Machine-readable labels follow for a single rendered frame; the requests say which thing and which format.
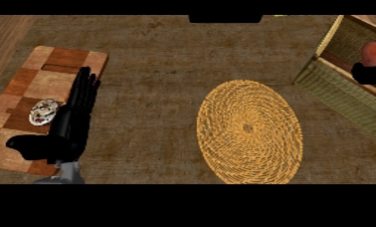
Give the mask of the olive wicker basket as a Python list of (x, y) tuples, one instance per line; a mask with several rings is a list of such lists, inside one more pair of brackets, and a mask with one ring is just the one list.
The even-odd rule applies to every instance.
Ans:
[(376, 25), (339, 15), (293, 83), (376, 137), (376, 86), (352, 79), (361, 48), (376, 41)]

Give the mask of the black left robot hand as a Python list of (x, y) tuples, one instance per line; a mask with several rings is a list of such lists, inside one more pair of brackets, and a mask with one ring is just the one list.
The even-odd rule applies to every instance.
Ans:
[(68, 102), (59, 107), (47, 135), (15, 135), (6, 146), (25, 160), (46, 159), (49, 164), (74, 162), (86, 150), (91, 111), (100, 80), (90, 67), (83, 67), (71, 87)]

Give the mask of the checkered wooden cutting board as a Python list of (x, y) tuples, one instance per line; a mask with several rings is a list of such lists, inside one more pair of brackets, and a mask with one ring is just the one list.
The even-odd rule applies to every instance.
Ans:
[(38, 46), (0, 95), (0, 169), (38, 175), (53, 175), (58, 168), (46, 160), (25, 160), (6, 147), (7, 139), (19, 134), (46, 134), (50, 126), (30, 123), (30, 110), (37, 102), (55, 99), (62, 105), (81, 67), (102, 75), (109, 55), (102, 52)]

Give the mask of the reddish-brown sweet potato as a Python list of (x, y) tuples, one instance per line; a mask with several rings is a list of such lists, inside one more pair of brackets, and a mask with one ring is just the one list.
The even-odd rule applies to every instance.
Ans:
[(376, 67), (376, 42), (369, 42), (363, 46), (361, 64), (366, 67)]

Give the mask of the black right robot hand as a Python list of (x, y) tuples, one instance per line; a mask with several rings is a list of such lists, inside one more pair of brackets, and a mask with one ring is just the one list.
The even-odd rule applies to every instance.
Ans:
[(361, 63), (355, 63), (352, 65), (351, 75), (361, 85), (376, 85), (376, 66), (366, 67)]

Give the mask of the round woven straw placemat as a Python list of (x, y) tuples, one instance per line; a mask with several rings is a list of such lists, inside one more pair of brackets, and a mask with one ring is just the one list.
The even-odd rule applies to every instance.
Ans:
[(289, 103), (264, 84), (233, 80), (211, 90), (196, 115), (196, 140), (223, 182), (291, 181), (302, 160), (302, 130)]

